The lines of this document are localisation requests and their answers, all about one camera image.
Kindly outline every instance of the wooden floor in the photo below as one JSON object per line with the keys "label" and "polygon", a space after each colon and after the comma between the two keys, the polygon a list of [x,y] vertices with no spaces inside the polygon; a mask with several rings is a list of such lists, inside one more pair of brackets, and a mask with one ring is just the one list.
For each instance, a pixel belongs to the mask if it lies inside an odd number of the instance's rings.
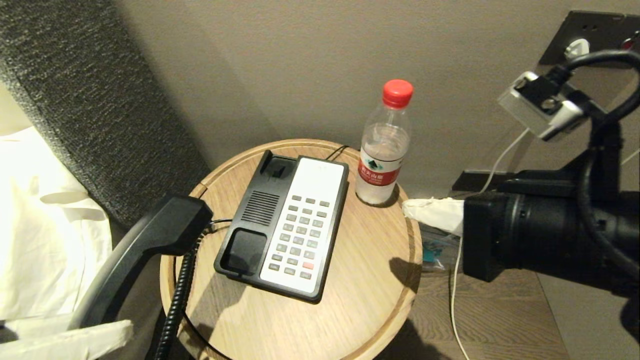
{"label": "wooden floor", "polygon": [[[464,359],[449,318],[448,273],[424,273],[409,319],[377,360]],[[458,276],[458,334],[472,360],[569,359],[534,272],[491,283]]]}

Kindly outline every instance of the wooden tabletop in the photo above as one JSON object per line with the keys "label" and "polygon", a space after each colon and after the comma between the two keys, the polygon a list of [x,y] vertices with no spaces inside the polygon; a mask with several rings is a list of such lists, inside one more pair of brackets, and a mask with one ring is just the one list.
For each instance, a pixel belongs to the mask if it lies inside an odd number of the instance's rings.
{"label": "wooden tabletop", "polygon": [[[262,153],[325,158],[339,144],[286,140],[239,154],[222,164],[191,196],[206,201],[214,218],[232,218]],[[335,240],[322,301],[290,299],[214,271],[226,233],[207,235],[179,338],[197,359],[372,359],[403,326],[415,298],[422,263],[418,225],[405,219],[401,188],[385,208],[367,206],[355,195],[359,153],[346,149],[335,161],[349,165],[349,189]],[[161,261],[161,296],[168,309],[180,258]]]}

